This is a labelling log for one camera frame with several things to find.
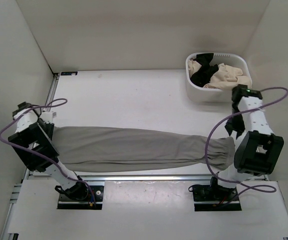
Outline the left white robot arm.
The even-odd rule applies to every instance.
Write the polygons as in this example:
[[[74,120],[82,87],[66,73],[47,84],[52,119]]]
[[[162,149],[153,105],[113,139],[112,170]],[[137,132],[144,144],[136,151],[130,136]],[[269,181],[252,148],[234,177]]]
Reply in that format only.
[[[89,189],[82,178],[67,169],[59,160],[59,152],[52,142],[55,112],[33,109],[34,105],[23,102],[13,112],[16,131],[8,141],[24,165],[32,172],[45,173],[59,185],[55,190],[71,200],[82,201],[89,196]]]

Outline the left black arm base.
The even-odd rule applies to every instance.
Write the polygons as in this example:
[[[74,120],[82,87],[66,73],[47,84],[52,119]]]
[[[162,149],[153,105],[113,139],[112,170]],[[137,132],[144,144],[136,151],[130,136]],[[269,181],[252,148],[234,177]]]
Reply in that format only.
[[[90,185],[91,191],[83,183],[64,190],[55,186],[59,193],[57,209],[59,210],[101,210],[104,198],[104,185]]]

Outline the grey trousers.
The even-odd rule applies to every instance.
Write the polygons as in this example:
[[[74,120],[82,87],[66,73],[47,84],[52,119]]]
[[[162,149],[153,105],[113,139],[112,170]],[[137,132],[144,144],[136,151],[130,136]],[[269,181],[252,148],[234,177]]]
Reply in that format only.
[[[232,137],[208,140],[147,129],[66,126],[54,129],[53,145],[70,170],[111,173],[171,169],[208,162],[224,170],[233,163]]]

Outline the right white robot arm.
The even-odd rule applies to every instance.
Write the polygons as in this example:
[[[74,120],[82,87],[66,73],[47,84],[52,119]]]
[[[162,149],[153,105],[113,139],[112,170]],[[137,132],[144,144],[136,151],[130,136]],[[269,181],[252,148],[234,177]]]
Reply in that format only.
[[[250,177],[271,174],[284,145],[266,120],[261,91],[239,84],[233,88],[231,100],[232,116],[225,129],[229,135],[236,133],[237,146],[233,163],[211,179],[208,193],[214,200]]]

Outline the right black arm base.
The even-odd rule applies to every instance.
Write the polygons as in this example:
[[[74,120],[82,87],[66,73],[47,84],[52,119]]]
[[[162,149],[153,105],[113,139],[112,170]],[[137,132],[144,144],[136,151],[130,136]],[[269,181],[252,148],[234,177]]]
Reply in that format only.
[[[194,184],[188,188],[193,194],[195,212],[241,211],[236,188]]]

